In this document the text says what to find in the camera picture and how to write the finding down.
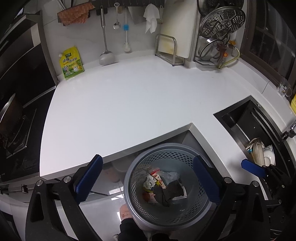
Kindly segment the orange peel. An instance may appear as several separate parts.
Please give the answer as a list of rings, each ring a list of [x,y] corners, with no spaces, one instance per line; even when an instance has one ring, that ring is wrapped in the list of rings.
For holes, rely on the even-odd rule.
[[[150,201],[150,193],[149,192],[142,192],[142,198],[145,202]]]

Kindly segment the clear plastic bag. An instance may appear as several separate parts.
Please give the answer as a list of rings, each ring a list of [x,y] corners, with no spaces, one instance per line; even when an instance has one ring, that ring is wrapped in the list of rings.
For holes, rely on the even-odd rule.
[[[177,172],[158,171],[158,175],[160,176],[160,178],[166,186],[169,185],[171,182],[179,180],[180,178],[180,175]]]

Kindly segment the steel cutting board rack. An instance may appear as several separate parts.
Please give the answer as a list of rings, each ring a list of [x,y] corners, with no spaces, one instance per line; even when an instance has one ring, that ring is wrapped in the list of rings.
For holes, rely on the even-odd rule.
[[[156,35],[154,55],[173,67],[184,66],[185,64],[185,58],[177,55],[177,40],[169,35]]]

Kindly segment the steel kitchen sink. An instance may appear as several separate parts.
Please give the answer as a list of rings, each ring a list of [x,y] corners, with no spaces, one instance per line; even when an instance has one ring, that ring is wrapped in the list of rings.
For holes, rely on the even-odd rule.
[[[295,174],[295,158],[287,141],[282,140],[280,129],[252,96],[215,113],[214,116],[247,158],[250,158],[247,145],[254,138],[259,138],[265,146],[273,147],[275,165],[289,177]]]

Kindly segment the dark grey cloth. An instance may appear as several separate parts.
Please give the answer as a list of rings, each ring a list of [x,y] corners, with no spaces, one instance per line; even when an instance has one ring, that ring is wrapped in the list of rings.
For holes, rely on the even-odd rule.
[[[175,197],[184,196],[184,190],[178,180],[171,182],[163,189],[161,186],[152,187],[155,200],[164,207],[169,207]]]

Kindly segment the steel cleaver blade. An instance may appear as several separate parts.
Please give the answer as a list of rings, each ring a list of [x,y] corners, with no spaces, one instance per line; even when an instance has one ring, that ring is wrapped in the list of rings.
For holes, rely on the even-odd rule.
[[[146,19],[144,17],[145,7],[143,6],[129,6],[128,11],[132,17],[133,23],[139,24],[146,22]]]

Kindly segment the white hanging towel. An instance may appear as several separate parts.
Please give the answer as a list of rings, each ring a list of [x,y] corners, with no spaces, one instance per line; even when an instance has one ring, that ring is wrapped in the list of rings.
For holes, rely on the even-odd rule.
[[[146,19],[145,33],[148,31],[152,34],[156,31],[159,19],[159,10],[154,4],[149,4],[145,8],[144,18]]]

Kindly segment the blue white bottle brush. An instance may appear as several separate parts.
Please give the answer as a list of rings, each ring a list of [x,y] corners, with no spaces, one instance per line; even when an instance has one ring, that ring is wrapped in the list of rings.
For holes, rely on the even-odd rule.
[[[125,8],[125,10],[124,10],[125,24],[123,26],[123,30],[125,32],[125,43],[124,43],[124,46],[123,46],[123,50],[124,50],[125,53],[130,53],[132,50],[131,50],[130,44],[128,42],[129,25],[128,25],[128,17],[127,17],[127,14],[128,14],[128,10],[127,10],[127,8]]]

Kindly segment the clear glass mug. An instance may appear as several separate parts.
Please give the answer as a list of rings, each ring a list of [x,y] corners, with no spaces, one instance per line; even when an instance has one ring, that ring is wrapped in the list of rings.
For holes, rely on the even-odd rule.
[[[281,79],[277,87],[277,91],[282,97],[290,97],[292,95],[291,85],[288,83],[288,81],[285,78]]]

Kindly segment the dirty dishes in sink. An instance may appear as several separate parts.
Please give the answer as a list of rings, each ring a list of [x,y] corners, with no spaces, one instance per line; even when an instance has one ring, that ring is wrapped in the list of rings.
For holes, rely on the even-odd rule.
[[[248,144],[245,145],[245,149],[248,151],[255,164],[261,167],[276,165],[273,146],[265,146],[260,138],[252,139]]]

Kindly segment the black wall utensil rail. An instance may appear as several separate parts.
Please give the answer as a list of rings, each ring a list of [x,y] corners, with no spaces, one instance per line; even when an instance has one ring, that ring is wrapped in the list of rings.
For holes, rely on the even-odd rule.
[[[104,13],[108,12],[108,8],[114,8],[114,3],[120,3],[122,7],[129,7],[129,6],[148,6],[149,4],[154,4],[156,7],[164,7],[165,1],[88,1],[91,2],[94,6],[96,11],[99,11],[101,7],[104,9]]]

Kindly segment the white paper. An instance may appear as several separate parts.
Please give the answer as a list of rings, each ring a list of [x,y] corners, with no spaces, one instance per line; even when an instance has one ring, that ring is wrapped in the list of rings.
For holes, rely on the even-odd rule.
[[[147,175],[146,180],[143,183],[143,187],[146,190],[152,190],[152,187],[156,185],[157,180],[150,174]]]

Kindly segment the orange patterned dish cloth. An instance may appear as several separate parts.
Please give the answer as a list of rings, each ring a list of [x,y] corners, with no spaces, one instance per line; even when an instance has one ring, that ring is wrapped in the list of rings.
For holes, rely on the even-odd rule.
[[[57,16],[60,23],[64,26],[70,24],[84,24],[88,19],[89,12],[93,9],[95,9],[95,6],[91,2],[88,2],[60,11],[57,13]]]

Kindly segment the steel pot lid rack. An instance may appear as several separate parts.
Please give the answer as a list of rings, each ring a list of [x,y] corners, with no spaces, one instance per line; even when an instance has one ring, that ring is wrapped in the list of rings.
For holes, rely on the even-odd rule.
[[[194,61],[221,69],[238,60],[234,34],[244,25],[244,1],[197,1],[200,14]]]

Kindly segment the small steel spoon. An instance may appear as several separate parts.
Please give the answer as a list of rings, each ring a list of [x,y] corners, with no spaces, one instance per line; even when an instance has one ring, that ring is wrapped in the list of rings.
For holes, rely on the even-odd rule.
[[[121,24],[120,24],[120,22],[118,20],[118,8],[120,7],[120,3],[115,2],[114,7],[115,7],[115,18],[116,18],[116,20],[115,20],[115,23],[113,25],[113,28],[115,30],[117,30],[117,29],[120,29],[120,27],[121,27]]]

